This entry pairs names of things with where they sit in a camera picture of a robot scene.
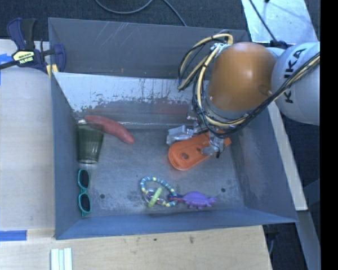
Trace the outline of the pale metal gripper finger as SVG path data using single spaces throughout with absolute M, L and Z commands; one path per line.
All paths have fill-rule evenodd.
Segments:
M 188 134 L 168 135 L 167 138 L 166 138 L 166 143 L 168 145 L 173 145 L 176 142 L 188 140 L 190 138 L 192 138 L 192 136 L 188 135 Z
M 187 134 L 187 128 L 185 125 L 178 126 L 176 128 L 171 128 L 168 130 L 169 135 L 185 135 Z

